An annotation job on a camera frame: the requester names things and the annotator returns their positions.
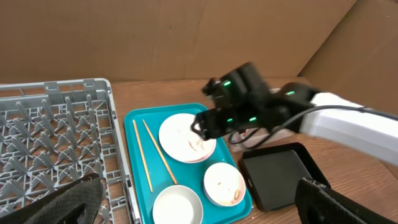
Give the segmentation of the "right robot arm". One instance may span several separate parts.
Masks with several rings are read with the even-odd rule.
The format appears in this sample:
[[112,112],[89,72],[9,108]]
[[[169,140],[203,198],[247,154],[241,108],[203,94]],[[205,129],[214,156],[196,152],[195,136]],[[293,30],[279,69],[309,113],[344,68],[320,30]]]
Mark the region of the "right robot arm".
[[210,79],[202,92],[215,107],[198,113],[190,129],[203,140],[265,129],[267,136],[248,147],[253,150],[288,129],[397,165],[396,115],[297,82],[273,92],[251,62]]

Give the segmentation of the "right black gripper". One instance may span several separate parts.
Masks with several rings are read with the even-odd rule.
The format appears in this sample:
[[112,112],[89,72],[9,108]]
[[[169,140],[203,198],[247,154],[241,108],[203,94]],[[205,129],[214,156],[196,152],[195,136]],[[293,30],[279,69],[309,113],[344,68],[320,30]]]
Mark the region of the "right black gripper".
[[194,133],[203,140],[262,127],[259,113],[250,108],[213,108],[198,113],[194,119]]

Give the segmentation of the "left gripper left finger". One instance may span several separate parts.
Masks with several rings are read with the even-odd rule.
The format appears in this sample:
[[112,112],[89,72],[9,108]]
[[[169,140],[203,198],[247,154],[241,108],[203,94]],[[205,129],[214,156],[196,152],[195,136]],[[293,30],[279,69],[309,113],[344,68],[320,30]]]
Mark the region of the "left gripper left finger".
[[1,217],[1,224],[92,224],[100,209],[103,191],[101,177],[91,173]]

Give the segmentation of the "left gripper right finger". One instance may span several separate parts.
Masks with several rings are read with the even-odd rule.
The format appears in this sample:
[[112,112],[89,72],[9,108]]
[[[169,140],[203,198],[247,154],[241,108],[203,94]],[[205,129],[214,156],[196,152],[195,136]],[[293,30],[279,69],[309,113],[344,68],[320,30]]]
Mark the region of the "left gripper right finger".
[[306,177],[298,182],[295,206],[302,224],[397,224]]

